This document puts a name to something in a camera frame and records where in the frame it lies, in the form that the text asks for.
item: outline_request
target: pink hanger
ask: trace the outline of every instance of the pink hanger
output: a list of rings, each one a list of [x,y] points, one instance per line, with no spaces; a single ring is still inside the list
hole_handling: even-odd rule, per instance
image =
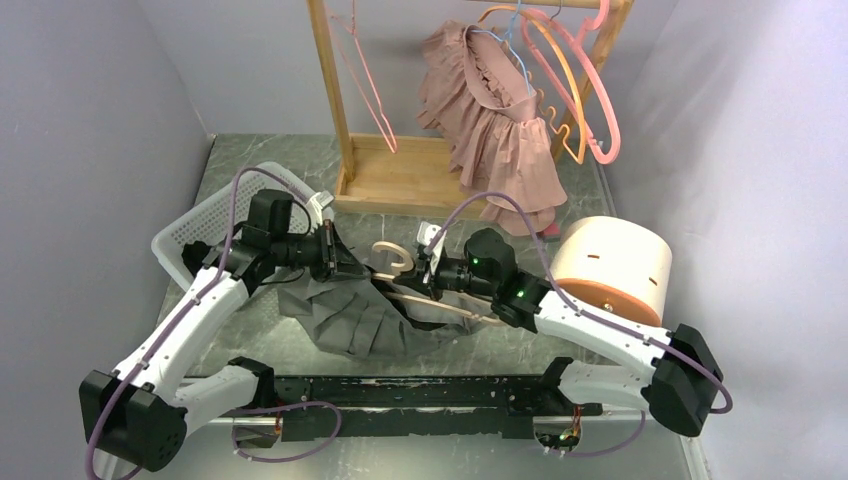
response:
[[[359,35],[356,31],[356,0],[351,0],[351,16],[350,16],[350,26],[347,26],[342,22],[341,18],[338,15],[334,14],[329,7],[327,7],[327,13],[330,15],[330,18],[338,22],[339,25],[342,26],[347,33],[349,33],[353,37],[353,43],[356,45],[356,51],[359,52],[359,59],[362,60],[362,67],[365,69],[365,76],[368,77],[368,83],[371,84],[371,91],[374,93],[374,98],[377,99],[377,110],[380,112],[380,118],[385,122],[385,129],[383,128],[383,123],[377,118],[377,114],[374,113],[374,108],[371,107],[371,102],[368,101],[368,97],[365,95],[365,90],[362,88],[362,84],[359,82],[359,77],[356,76],[356,73],[353,71],[353,67],[350,64],[350,61],[345,55],[344,50],[339,45],[339,40],[336,38],[336,35],[333,33],[333,29],[330,28],[330,39],[336,45],[336,50],[339,51],[342,55],[342,60],[344,60],[347,69],[350,71],[350,75],[353,77],[354,83],[356,83],[356,88],[359,89],[360,95],[362,95],[362,99],[365,100],[365,105],[368,107],[368,111],[371,112],[371,118],[374,119],[374,123],[377,124],[377,128],[380,129],[380,133],[383,135],[383,139],[386,141],[386,145],[388,145],[389,150],[392,153],[397,152],[397,138],[395,138],[395,132],[392,131],[392,124],[389,123],[389,119],[386,118],[386,114],[383,113],[383,102],[380,100],[380,93],[377,92],[377,86],[374,85],[374,79],[371,77],[371,70],[368,69],[368,62],[365,61],[365,54],[362,53],[362,47],[359,45]]]
[[[598,71],[595,69],[595,66],[592,64],[592,61],[589,59],[589,56],[586,55],[586,52],[583,50],[582,38],[585,38],[586,33],[591,30],[596,30],[600,28],[603,24],[604,20],[606,20],[607,14],[609,12],[609,0],[601,0],[601,6],[598,9],[598,16],[594,19],[586,18],[583,21],[583,24],[580,27],[580,30],[577,33],[577,38],[571,36],[568,30],[562,26],[559,22],[551,20],[545,12],[536,9],[536,8],[528,8],[526,11],[537,18],[540,21],[548,22],[549,26],[557,32],[557,34],[565,40],[568,44],[568,47],[574,52],[574,55],[577,57],[577,60],[580,62],[580,65],[583,66],[583,69],[586,71],[586,75],[589,77],[589,81],[592,83],[592,87],[594,87],[595,91],[598,93],[598,99],[601,102],[601,108],[604,111],[604,117],[606,117],[607,125],[610,130],[610,149],[609,152],[604,153],[601,150],[600,145],[598,145],[598,141],[595,138],[592,130],[589,126],[586,126],[586,130],[589,134],[588,146],[589,149],[592,150],[592,155],[594,155],[595,160],[598,163],[606,165],[612,163],[613,160],[618,156],[618,153],[621,151],[621,131],[618,128],[618,121],[615,118],[615,111],[612,108],[612,102],[610,102],[609,95],[607,95],[606,88],[604,87],[603,82],[601,81],[601,77],[598,74]],[[524,37],[524,43],[527,44],[527,47],[530,49],[530,53],[536,58],[536,61],[539,65],[542,66],[542,69],[545,71],[545,75],[548,76],[548,79],[553,83],[554,88],[556,89],[559,96],[565,102],[568,110],[571,111],[572,115],[577,116],[577,107],[574,104],[574,99],[571,98],[571,95],[568,93],[566,88],[563,86],[562,82],[557,77],[551,65],[545,59],[542,52],[539,51],[536,44],[533,43],[533,40],[530,38],[530,33],[527,29],[527,19],[523,18],[521,22],[521,34]]]

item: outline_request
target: wooden pole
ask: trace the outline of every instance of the wooden pole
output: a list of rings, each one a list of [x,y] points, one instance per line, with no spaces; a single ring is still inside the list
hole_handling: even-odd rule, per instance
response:
[[[353,143],[347,129],[347,119],[344,114],[342,92],[339,88],[339,74],[336,71],[336,59],[333,56],[333,43],[330,40],[330,25],[327,23],[327,10],[324,0],[306,0],[309,7],[309,17],[312,20],[312,34],[315,36],[315,48],[321,62],[321,73],[324,75],[324,86],[327,89],[327,99],[330,101],[330,111],[333,114],[333,124],[336,136],[339,138],[339,149],[342,154],[339,182],[350,182],[356,173],[353,158]]]
[[[595,39],[594,45],[592,45],[592,51],[589,52],[589,60],[591,60],[592,64],[595,65],[595,70],[597,70],[598,73],[601,73],[601,70],[604,68],[604,64],[607,61],[607,57],[609,57],[610,51],[612,51],[613,45],[615,45],[618,34],[621,32],[621,28],[627,20],[627,15],[630,14],[631,7],[633,7],[633,0],[621,0],[619,7],[615,10],[610,7],[609,16],[598,31],[598,37]],[[580,80],[577,81],[577,88],[579,89],[580,98],[583,100],[583,105],[585,106],[593,91],[592,82],[589,80],[588,75],[584,73],[580,77]],[[568,126],[571,127],[571,130],[574,131],[576,122],[574,120],[574,116],[572,116],[571,112],[568,110],[566,110],[563,114],[560,125],[566,122],[568,122]],[[558,160],[562,155],[562,152],[565,150],[562,146],[562,136],[565,131],[566,130],[563,130],[562,134],[557,135],[556,140],[552,140],[553,146],[551,149],[551,155],[554,157],[554,161]]]

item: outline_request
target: pink garment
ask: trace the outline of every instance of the pink garment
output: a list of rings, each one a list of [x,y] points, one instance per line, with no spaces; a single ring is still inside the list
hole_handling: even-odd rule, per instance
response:
[[[424,41],[429,69],[418,92],[424,104],[418,123],[450,144],[451,171],[461,170],[462,191],[505,193],[542,231],[566,200],[545,120],[536,116],[535,90],[528,93],[498,41],[470,31],[479,28],[449,20]],[[511,235],[530,234],[509,203],[488,202],[480,218]]]

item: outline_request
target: light purple wall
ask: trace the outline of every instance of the light purple wall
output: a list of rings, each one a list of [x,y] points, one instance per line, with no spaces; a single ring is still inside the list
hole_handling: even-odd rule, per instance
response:
[[[209,140],[135,1],[0,12],[0,478],[83,478],[77,388],[152,331]]]
[[[139,1],[210,131],[333,133],[306,0]],[[626,97],[677,1],[635,2],[602,74],[613,101]],[[339,15],[350,14],[351,0],[325,3]],[[420,110],[418,87],[427,68],[421,41],[445,20],[475,22],[491,5],[465,0],[357,2],[362,48],[396,133],[424,133],[415,122]],[[552,14],[556,8],[544,10]],[[565,9],[557,20],[576,31],[582,19],[593,14],[591,10]],[[486,22],[505,27],[509,17],[495,12]],[[556,93],[543,72],[532,67],[533,57],[523,48],[520,31],[515,38],[519,55],[536,73],[534,86],[547,93],[547,103]],[[359,68],[350,37],[342,33],[339,39]],[[593,40],[591,36],[587,45]],[[544,40],[538,41],[551,64],[558,65],[550,47]],[[336,61],[350,130],[378,133],[338,53]],[[579,74],[576,61],[571,65]],[[554,105],[562,111],[561,102]],[[589,103],[587,115],[596,135],[603,138],[606,127],[596,100]]]
[[[848,5],[715,3],[678,4],[619,104],[610,187],[735,394],[714,478],[848,478]]]

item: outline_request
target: basket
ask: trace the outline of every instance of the basket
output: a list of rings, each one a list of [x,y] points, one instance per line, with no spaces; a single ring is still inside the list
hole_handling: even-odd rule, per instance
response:
[[[303,183],[301,179],[274,162],[265,162],[257,165],[257,167],[277,175],[288,184],[280,185],[273,178],[259,172],[247,172],[242,175],[236,198],[236,222],[247,219],[251,197],[265,188],[283,190],[294,195],[295,199],[310,209],[313,222],[322,218],[308,203],[309,199],[315,195],[315,191]],[[153,237],[151,243],[153,254],[156,255],[159,263],[183,291],[188,290],[194,281],[191,272],[183,264],[183,246],[196,241],[216,245],[224,240],[231,188],[232,182],[186,212]],[[333,219],[332,208],[327,207],[321,213],[323,218]],[[307,230],[307,227],[309,225],[307,225],[306,214],[299,208],[293,208],[289,227],[291,231],[303,232]]]

